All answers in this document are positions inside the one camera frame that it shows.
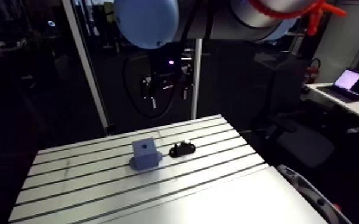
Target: red fire extinguisher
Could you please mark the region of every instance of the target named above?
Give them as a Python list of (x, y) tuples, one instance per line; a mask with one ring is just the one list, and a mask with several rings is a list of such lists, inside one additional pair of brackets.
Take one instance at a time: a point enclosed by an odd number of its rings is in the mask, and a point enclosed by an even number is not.
[(318, 58), (313, 58), (309, 67), (306, 68), (304, 84), (314, 83), (318, 76), (318, 70), (321, 66), (321, 61)]

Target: white pole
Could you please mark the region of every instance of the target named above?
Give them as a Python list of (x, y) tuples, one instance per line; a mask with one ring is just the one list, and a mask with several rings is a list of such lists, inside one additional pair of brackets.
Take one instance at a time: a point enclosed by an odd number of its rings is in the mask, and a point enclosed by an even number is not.
[(89, 64), (88, 57), (86, 56), (86, 51), (82, 42), (81, 33), (78, 28), (78, 23), (75, 19), (75, 13), (74, 13), (72, 1), (71, 0), (62, 0), (62, 1), (64, 5), (64, 10), (68, 18), (68, 22), (70, 24), (72, 36), (74, 37), (76, 49), (78, 50), (78, 54), (82, 62), (82, 67), (85, 72), (86, 79), (88, 80), (89, 88), (91, 89), (91, 93), (96, 105), (97, 113), (99, 114), (99, 118), (101, 124), (103, 125), (103, 128), (106, 129), (109, 124), (107, 122), (107, 117), (104, 112), (104, 107), (99, 96), (97, 84), (93, 77), (93, 72)]
[(199, 79), (200, 66), (202, 63), (202, 39), (195, 40), (195, 57), (193, 65), (193, 91), (192, 91), (192, 108), (191, 119), (196, 119), (197, 116), (197, 100), (199, 97)]

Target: laptop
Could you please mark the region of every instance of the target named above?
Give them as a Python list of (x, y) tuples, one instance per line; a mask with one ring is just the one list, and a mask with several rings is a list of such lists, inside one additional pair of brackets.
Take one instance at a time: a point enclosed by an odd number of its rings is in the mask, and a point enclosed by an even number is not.
[(346, 103), (359, 101), (359, 71), (346, 69), (330, 86), (317, 89)]

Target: aluminum table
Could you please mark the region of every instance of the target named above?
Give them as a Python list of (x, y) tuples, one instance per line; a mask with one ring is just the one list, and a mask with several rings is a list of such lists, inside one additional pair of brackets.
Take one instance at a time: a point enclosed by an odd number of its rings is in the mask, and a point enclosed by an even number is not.
[[(138, 172), (132, 141), (163, 159)], [(168, 156), (190, 139), (193, 154)], [(220, 115), (41, 150), (10, 223), (325, 223)]]

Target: fire extinguisher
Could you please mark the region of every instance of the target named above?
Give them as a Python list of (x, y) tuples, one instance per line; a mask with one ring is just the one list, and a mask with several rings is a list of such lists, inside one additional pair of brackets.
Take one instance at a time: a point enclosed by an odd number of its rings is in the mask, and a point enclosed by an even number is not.
[(302, 85), (302, 93), (309, 92), (308, 88), (305, 84), (312, 84), (316, 80), (319, 72), (319, 68), (321, 66), (321, 61), (318, 58), (313, 58), (310, 61), (309, 67), (306, 68), (305, 76), (304, 76), (304, 83)]

